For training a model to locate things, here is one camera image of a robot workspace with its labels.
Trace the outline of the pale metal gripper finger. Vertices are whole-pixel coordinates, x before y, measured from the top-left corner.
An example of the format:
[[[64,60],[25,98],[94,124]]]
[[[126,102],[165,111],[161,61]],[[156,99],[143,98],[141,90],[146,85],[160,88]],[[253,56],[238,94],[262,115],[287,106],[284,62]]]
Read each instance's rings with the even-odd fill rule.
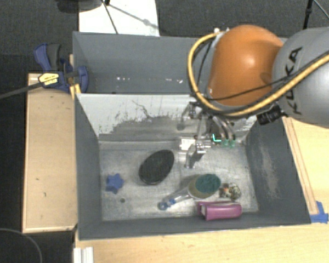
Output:
[[[179,142],[179,161],[183,163],[185,168],[192,168],[192,139],[181,138]]]
[[[203,155],[206,153],[205,146],[202,144],[192,145],[192,154],[191,154],[191,168],[195,167],[195,164],[201,160]]]

